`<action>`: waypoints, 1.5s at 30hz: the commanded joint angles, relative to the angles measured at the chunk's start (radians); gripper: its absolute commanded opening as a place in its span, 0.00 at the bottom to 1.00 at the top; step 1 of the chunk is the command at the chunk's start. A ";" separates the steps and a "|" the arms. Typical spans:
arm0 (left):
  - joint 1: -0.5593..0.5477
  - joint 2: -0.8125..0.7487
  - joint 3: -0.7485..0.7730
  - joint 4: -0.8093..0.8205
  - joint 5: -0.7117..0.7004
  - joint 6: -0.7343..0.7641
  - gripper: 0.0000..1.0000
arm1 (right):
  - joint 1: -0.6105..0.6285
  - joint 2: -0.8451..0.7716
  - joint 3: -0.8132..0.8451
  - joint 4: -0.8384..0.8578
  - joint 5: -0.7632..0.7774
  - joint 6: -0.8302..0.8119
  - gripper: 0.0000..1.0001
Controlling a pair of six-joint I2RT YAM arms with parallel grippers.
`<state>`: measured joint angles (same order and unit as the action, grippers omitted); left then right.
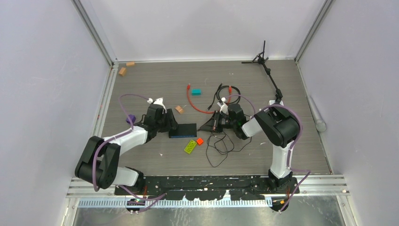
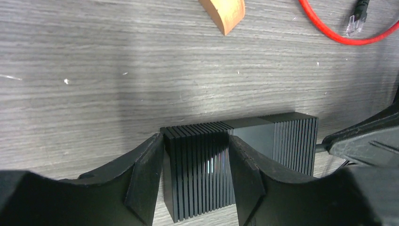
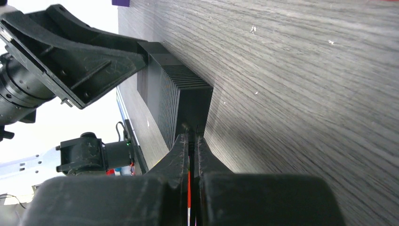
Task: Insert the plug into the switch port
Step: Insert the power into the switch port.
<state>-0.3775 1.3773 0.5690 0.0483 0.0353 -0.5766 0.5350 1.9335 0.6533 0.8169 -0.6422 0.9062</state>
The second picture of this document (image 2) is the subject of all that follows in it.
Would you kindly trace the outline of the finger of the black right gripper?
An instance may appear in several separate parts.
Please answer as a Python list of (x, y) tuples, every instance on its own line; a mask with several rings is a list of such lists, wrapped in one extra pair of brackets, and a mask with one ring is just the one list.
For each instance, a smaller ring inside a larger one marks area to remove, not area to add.
[(325, 137), (321, 150), (356, 164), (399, 166), (399, 104)]

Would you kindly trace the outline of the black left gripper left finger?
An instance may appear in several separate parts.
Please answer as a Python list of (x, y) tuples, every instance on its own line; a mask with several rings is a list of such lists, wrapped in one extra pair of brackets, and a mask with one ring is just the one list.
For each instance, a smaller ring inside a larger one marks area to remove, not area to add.
[(0, 173), (3, 226), (150, 226), (164, 154), (163, 136), (81, 174), (54, 180), (28, 170)]

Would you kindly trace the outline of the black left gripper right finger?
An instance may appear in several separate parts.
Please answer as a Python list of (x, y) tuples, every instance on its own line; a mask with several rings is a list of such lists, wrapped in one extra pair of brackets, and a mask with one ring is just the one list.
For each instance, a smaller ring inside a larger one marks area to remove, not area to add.
[(351, 168), (323, 178), (289, 169), (237, 136), (229, 157), (241, 226), (381, 226), (383, 219)]

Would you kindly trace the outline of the black network switch box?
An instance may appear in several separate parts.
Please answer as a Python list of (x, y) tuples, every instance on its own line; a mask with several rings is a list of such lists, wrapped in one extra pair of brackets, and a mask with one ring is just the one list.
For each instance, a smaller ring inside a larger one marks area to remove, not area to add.
[(242, 154), (230, 148), (236, 136), (262, 157), (311, 176), (319, 120), (290, 112), (198, 124), (163, 127), (164, 202), (179, 222), (236, 202), (255, 193), (252, 173)]

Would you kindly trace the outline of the black power adapter with cord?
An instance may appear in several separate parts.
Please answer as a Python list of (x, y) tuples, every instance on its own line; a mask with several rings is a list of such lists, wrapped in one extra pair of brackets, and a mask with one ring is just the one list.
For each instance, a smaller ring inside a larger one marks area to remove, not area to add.
[(321, 153), (321, 152), (328, 151), (328, 146), (329, 146), (328, 144), (323, 144), (323, 143), (316, 144), (315, 153)]

